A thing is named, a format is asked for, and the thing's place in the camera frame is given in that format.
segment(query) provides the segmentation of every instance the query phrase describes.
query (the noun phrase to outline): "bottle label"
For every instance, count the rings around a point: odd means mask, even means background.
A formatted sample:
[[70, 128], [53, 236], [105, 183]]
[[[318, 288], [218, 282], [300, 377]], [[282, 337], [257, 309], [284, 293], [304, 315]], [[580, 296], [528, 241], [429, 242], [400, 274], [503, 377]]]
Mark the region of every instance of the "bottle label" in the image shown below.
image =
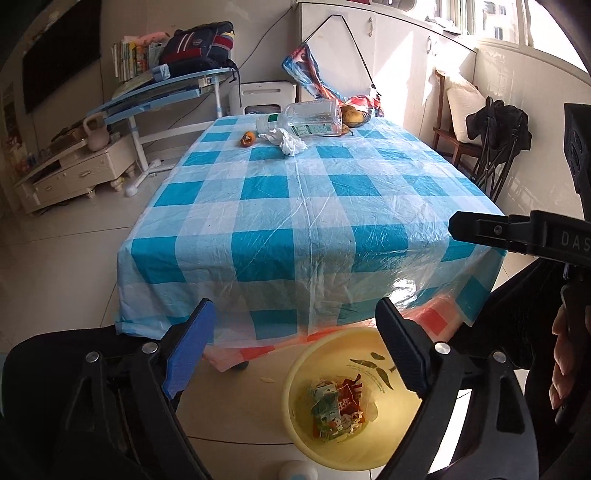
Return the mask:
[[306, 135], [323, 135], [333, 132], [332, 124], [313, 124], [313, 125], [293, 125], [291, 127], [293, 133], [298, 137], [305, 137]]

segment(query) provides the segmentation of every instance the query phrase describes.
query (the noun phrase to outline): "blue gripper pad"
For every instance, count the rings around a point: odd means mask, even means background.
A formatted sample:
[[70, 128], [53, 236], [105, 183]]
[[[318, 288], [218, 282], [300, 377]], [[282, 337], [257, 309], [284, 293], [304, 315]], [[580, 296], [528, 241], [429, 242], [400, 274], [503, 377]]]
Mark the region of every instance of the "blue gripper pad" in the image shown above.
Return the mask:
[[168, 357], [162, 391], [169, 400], [183, 391], [203, 355], [207, 341], [213, 338], [216, 312], [210, 300], [203, 300], [187, 320], [187, 329]]

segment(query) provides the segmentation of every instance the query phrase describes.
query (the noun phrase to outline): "colorful cloth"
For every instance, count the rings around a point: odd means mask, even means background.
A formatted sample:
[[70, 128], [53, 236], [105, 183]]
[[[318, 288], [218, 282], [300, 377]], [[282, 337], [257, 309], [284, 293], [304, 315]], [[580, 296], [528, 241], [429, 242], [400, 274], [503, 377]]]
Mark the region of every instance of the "colorful cloth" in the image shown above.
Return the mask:
[[161, 338], [202, 298], [221, 370], [371, 323], [390, 297], [435, 339], [476, 319], [504, 252], [451, 239], [454, 212], [500, 214], [427, 145], [382, 118], [286, 157], [218, 119], [178, 162], [118, 255], [119, 332]]
[[384, 116], [382, 102], [377, 92], [375, 96], [356, 95], [351, 98], [344, 97], [334, 88], [327, 85], [320, 78], [318, 64], [310, 51], [307, 43], [303, 43], [288, 56], [281, 64], [283, 69], [291, 75], [297, 83], [308, 91], [316, 100], [323, 98], [337, 99], [339, 105], [355, 105], [358, 110], [373, 116]]

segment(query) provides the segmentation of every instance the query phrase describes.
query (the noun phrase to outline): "white chair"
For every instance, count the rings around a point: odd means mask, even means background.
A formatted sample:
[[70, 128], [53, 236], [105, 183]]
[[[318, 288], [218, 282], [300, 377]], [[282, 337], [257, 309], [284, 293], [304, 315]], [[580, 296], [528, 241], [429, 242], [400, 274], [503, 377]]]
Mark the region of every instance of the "white chair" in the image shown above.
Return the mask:
[[230, 115], [279, 113], [296, 101], [296, 86], [290, 82], [242, 83], [231, 88], [229, 99]]

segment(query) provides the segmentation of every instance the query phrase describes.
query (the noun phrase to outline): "kettlebell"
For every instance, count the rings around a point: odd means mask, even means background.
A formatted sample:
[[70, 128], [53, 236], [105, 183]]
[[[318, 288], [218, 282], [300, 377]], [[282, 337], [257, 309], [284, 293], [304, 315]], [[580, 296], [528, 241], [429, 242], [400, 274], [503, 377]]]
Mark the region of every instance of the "kettlebell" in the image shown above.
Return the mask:
[[[95, 120], [97, 125], [94, 130], [91, 130], [88, 126], [88, 122], [92, 120]], [[88, 135], [88, 148], [91, 151], [99, 151], [109, 144], [110, 136], [102, 113], [95, 113], [94, 115], [85, 118], [82, 122], [82, 128], [84, 129], [84, 132], [86, 132], [86, 135]]]

